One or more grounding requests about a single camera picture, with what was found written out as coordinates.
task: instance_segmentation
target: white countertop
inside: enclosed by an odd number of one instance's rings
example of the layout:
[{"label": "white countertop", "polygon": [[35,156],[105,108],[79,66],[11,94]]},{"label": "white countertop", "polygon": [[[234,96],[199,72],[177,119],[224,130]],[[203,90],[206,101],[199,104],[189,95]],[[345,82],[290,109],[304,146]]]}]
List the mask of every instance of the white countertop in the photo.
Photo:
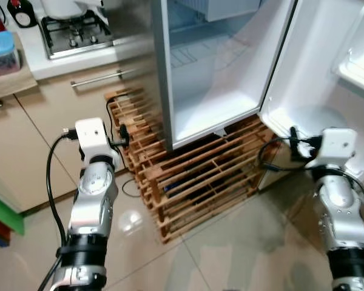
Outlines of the white countertop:
[{"label": "white countertop", "polygon": [[[35,14],[38,15],[38,18],[41,17],[40,13],[36,12]],[[47,58],[42,34],[38,26],[19,28],[11,16],[8,16],[7,19],[7,30],[16,32],[19,35],[30,71],[36,80],[89,69],[99,65],[111,64],[133,56],[129,45],[122,44],[50,60]],[[144,40],[143,42],[143,45],[149,45],[148,42]]]}]

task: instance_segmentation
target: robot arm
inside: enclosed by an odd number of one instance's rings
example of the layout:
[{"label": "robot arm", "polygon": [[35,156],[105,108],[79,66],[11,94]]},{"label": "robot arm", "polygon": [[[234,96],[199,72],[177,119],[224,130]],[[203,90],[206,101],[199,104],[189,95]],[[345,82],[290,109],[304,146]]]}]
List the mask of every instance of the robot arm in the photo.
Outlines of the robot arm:
[{"label": "robot arm", "polygon": [[58,250],[61,265],[54,274],[50,291],[101,290],[106,284],[104,263],[113,202],[118,194],[115,169],[120,157],[111,148],[100,118],[78,121],[75,129],[84,169],[67,229],[67,242]]},{"label": "robot arm", "polygon": [[[294,128],[290,132],[292,136],[287,139],[291,141],[292,159],[308,162],[303,169],[310,170],[315,182],[314,210],[333,276],[333,291],[364,291],[364,199],[354,189],[352,182],[356,180],[345,173],[346,162],[354,156],[356,132],[326,129],[321,136],[302,140]],[[307,150],[302,148],[305,143],[309,144]],[[308,152],[305,158],[302,153]],[[276,171],[300,170],[263,165]]]}]

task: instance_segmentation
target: tile floor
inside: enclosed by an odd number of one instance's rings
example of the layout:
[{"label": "tile floor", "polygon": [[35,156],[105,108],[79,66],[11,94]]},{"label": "tile floor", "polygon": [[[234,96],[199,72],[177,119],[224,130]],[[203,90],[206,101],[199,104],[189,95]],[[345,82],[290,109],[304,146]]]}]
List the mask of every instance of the tile floor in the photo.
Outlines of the tile floor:
[{"label": "tile floor", "polygon": [[[130,178],[119,177],[118,185]],[[189,233],[160,243],[140,199],[120,192],[106,259],[109,291],[327,291],[331,275],[308,194],[293,176]],[[137,193],[133,182],[127,191]],[[66,225],[71,199],[57,204]],[[134,224],[129,224],[132,215]],[[0,249],[0,290],[36,290],[54,260],[50,210],[28,217],[26,235]]]}]

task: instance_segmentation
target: white kettle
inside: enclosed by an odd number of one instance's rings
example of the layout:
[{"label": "white kettle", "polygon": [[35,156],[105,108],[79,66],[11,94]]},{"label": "white kettle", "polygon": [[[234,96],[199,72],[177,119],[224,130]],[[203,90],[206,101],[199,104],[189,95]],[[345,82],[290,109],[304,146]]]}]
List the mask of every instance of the white kettle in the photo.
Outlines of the white kettle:
[{"label": "white kettle", "polygon": [[100,0],[41,0],[46,15],[57,20],[67,20],[85,14],[88,4],[101,6]]}]

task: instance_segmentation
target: refrigerator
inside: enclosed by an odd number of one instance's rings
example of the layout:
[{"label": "refrigerator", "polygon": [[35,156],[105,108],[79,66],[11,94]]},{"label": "refrigerator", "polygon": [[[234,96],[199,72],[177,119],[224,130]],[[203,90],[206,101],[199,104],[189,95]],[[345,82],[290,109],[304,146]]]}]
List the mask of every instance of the refrigerator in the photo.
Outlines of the refrigerator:
[{"label": "refrigerator", "polygon": [[121,63],[124,82],[145,88],[143,114],[168,150],[254,114],[278,136],[349,127],[358,137],[346,167],[364,180],[364,84],[353,69],[364,63],[364,0],[104,6],[112,31],[138,52]]}]

